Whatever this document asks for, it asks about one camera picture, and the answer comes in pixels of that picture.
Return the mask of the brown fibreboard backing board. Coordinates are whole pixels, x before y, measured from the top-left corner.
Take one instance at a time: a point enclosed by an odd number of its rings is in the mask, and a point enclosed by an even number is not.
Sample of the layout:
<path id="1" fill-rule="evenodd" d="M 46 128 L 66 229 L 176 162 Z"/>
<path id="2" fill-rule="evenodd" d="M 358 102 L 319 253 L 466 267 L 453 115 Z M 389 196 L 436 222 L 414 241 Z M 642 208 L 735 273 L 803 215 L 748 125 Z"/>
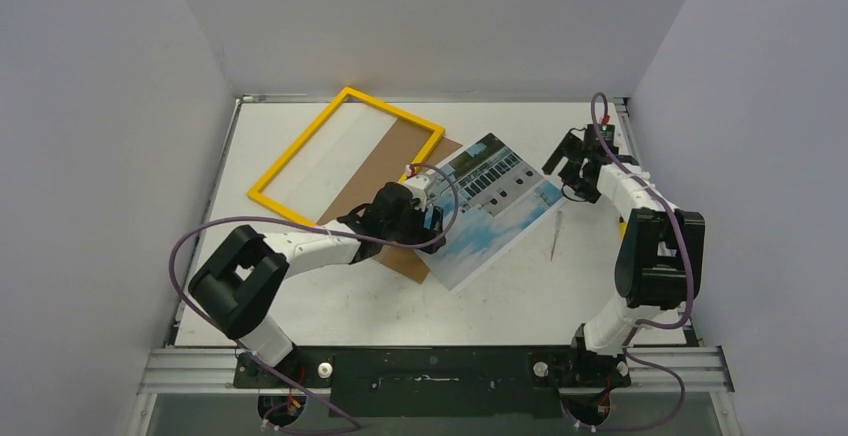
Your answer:
<path id="1" fill-rule="evenodd" d="M 430 136 L 429 130 L 407 121 L 393 122 L 377 136 L 376 143 L 366 145 L 364 161 L 354 165 L 353 175 L 343 180 L 342 189 L 318 222 L 327 223 L 360 204 L 371 202 L 386 183 L 395 182 L 404 174 L 404 165 L 416 159 Z M 411 250 L 385 247 L 372 261 L 416 284 L 423 283 L 430 273 Z"/>

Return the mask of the blue building photo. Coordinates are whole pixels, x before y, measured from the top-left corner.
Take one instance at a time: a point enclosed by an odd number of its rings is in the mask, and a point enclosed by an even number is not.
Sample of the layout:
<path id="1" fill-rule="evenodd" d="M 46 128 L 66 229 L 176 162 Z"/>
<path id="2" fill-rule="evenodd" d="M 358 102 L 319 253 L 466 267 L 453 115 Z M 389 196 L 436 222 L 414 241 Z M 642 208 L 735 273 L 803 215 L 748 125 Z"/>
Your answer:
<path id="1" fill-rule="evenodd" d="M 429 170 L 428 215 L 443 211 L 446 244 L 418 255 L 430 274 L 457 293 L 563 203 L 559 187 L 488 133 Z"/>

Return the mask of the yellow wooden photo frame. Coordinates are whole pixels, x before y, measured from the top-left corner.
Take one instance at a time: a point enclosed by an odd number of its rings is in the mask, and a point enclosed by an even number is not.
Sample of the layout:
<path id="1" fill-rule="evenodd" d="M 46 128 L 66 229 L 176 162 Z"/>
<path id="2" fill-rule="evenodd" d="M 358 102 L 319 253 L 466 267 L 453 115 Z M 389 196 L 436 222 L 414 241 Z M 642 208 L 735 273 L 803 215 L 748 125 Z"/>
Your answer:
<path id="1" fill-rule="evenodd" d="M 413 163 L 426 161 L 445 135 L 436 122 L 352 87 L 342 89 L 248 189 L 247 197 L 284 219 L 318 224 L 343 180 L 364 161 L 366 145 L 376 143 L 397 120 L 431 132 Z M 409 163 L 395 182 L 409 177 Z"/>

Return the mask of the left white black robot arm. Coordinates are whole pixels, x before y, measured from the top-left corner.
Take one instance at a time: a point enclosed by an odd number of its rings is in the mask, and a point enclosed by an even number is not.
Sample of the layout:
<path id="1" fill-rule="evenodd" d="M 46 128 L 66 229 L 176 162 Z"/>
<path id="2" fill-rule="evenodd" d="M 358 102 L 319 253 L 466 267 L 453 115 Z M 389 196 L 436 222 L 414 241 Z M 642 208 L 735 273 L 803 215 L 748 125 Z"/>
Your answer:
<path id="1" fill-rule="evenodd" d="M 229 339 L 260 360 L 259 372 L 282 387 L 297 376 L 296 344 L 270 316 L 283 281 L 331 265 L 352 265 L 386 246 L 428 254 L 446 243 L 444 210 L 428 202 L 426 181 L 387 183 L 370 203 L 322 226 L 262 234 L 233 229 L 188 282 L 188 293 Z"/>

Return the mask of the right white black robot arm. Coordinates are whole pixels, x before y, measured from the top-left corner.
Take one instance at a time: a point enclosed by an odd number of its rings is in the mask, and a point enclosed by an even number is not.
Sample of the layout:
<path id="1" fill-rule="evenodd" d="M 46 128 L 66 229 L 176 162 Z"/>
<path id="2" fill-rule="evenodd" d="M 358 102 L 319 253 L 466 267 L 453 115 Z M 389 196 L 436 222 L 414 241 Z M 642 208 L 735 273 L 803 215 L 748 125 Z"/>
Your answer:
<path id="1" fill-rule="evenodd" d="M 619 153 L 614 136 L 612 125 L 571 129 L 542 167 L 580 202 L 607 199 L 623 224 L 613 296 L 579 328 L 584 346 L 565 358 L 568 377 L 580 385 L 600 377 L 603 355 L 621 353 L 640 330 L 669 329 L 659 316 L 690 308 L 701 285 L 703 216 L 665 198 L 635 158 Z"/>

